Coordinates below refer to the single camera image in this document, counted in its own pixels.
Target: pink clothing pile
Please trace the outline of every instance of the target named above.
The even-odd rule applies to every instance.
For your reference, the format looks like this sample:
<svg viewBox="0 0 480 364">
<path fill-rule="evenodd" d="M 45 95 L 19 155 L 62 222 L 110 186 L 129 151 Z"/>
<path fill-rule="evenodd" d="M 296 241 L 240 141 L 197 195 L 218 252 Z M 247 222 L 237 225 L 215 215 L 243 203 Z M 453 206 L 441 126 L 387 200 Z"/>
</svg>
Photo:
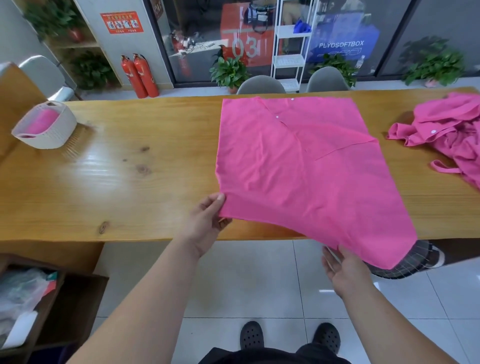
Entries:
<svg viewBox="0 0 480 364">
<path fill-rule="evenodd" d="M 393 268 L 417 239 L 378 141 L 351 99 L 223 101 L 220 215 L 281 225 Z"/>
<path fill-rule="evenodd" d="M 441 173 L 459 173 L 480 189 L 480 95 L 452 92 L 447 98 L 417 105 L 411 125 L 395 123 L 389 139 L 405 139 L 406 146 L 428 143 L 452 158 L 457 168 L 430 163 Z"/>
</svg>

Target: plastic bag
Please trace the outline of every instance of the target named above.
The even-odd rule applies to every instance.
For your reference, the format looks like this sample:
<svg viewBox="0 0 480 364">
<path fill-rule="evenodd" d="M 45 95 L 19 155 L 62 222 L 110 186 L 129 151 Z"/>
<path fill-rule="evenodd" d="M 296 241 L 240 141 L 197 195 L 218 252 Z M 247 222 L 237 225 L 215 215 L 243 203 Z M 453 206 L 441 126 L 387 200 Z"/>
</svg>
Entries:
<svg viewBox="0 0 480 364">
<path fill-rule="evenodd" d="M 6 271 L 0 277 L 0 320 L 32 312 L 47 286 L 47 275 L 40 269 Z"/>
</svg>

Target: white wall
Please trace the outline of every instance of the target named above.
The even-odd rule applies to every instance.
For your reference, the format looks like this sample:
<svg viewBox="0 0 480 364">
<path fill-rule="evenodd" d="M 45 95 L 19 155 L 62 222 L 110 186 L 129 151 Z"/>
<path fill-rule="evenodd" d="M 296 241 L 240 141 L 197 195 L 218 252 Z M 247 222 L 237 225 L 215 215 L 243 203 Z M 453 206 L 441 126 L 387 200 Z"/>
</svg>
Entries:
<svg viewBox="0 0 480 364">
<path fill-rule="evenodd" d="M 121 56 L 125 55 L 132 59 L 133 53 L 140 53 L 147 59 L 155 82 L 165 88 L 173 87 L 142 0 L 75 0 L 75 2 L 115 68 L 122 85 L 129 85 L 130 82 L 121 68 Z M 100 13 L 128 11 L 138 13 L 144 32 L 110 34 Z"/>
<path fill-rule="evenodd" d="M 38 41 L 35 30 L 12 0 L 0 0 L 0 29 L 0 63 L 19 64 L 31 56 L 42 55 L 58 64 L 52 52 Z M 74 86 L 75 83 L 65 72 L 64 75 L 67 83 Z"/>
</svg>

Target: pink strap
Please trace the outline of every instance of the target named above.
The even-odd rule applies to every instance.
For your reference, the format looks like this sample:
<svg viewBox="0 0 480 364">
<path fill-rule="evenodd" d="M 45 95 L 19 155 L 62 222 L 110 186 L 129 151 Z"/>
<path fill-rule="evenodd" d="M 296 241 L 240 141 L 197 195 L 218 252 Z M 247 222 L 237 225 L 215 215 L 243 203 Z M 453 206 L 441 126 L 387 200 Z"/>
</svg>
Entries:
<svg viewBox="0 0 480 364">
<path fill-rule="evenodd" d="M 462 173 L 460 168 L 447 167 L 445 164 L 443 164 L 438 159 L 434 160 L 433 162 L 430 162 L 430 165 L 434 170 L 436 170 L 437 172 L 440 172 L 440 173 Z"/>
</svg>

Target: wooden table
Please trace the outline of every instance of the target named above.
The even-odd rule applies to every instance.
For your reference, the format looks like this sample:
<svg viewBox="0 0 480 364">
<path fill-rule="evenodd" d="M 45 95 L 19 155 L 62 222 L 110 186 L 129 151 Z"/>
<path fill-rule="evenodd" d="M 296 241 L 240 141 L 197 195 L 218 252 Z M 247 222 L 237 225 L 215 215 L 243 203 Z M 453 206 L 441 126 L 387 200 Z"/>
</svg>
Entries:
<svg viewBox="0 0 480 364">
<path fill-rule="evenodd" d="M 394 122 L 412 121 L 415 105 L 449 91 L 263 97 L 351 97 L 380 141 L 419 238 L 476 238 L 479 191 L 457 175 L 430 169 L 430 161 L 448 160 L 427 146 L 406 148 L 401 141 L 384 139 Z M 0 239 L 170 239 L 193 204 L 218 190 L 215 161 L 223 98 L 69 102 L 83 125 L 64 147 L 35 150 L 18 143 L 0 164 Z M 298 237 L 282 227 L 239 220 L 220 235 L 226 240 Z"/>
</svg>

